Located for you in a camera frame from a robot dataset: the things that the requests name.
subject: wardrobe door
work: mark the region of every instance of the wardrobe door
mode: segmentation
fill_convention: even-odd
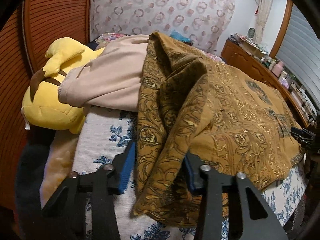
[[[70,37],[89,42],[90,0],[25,0],[23,27],[26,50],[34,72],[42,68],[49,45]]]
[[[0,206],[9,209],[14,209],[16,166],[26,143],[20,109],[30,81],[28,68],[21,10],[15,10],[0,31]]]

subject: white bed sheet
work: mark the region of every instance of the white bed sheet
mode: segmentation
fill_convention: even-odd
[[[82,128],[73,163],[73,171],[79,174],[95,172],[101,165],[111,163],[114,156],[122,153],[133,137],[136,113],[93,106]],[[307,181],[302,164],[290,170],[289,176],[271,184],[263,197],[284,225],[297,207],[306,189]],[[134,217],[136,182],[131,173],[123,195],[115,196],[114,207],[121,240],[191,240],[195,228],[173,228],[156,222],[147,215]],[[92,239],[91,199],[86,205],[87,239]],[[228,220],[222,225],[221,239],[228,239]]]

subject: yellow plush toy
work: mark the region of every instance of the yellow plush toy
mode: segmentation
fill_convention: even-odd
[[[85,120],[83,109],[60,103],[58,87],[71,69],[87,64],[102,51],[103,48],[93,51],[69,37],[55,40],[45,54],[49,60],[32,76],[22,101],[21,112],[28,122],[79,133]]]

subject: white tag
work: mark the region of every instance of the white tag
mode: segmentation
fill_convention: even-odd
[[[29,124],[29,122],[28,122],[28,120],[27,120],[27,118],[26,118],[26,116],[24,114],[23,108],[21,108],[20,112],[21,112],[21,114],[23,116],[23,119],[24,119],[24,121],[26,123],[25,130],[30,130],[30,124]]]

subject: wall curtain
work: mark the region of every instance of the wall curtain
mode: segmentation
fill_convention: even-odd
[[[91,39],[109,32],[189,37],[194,46],[213,53],[228,26],[235,0],[92,0]]]
[[[260,0],[259,9],[258,9],[258,17],[256,22],[256,31],[253,37],[254,43],[261,43],[262,36],[264,31],[264,26],[266,25],[271,5],[273,0]]]

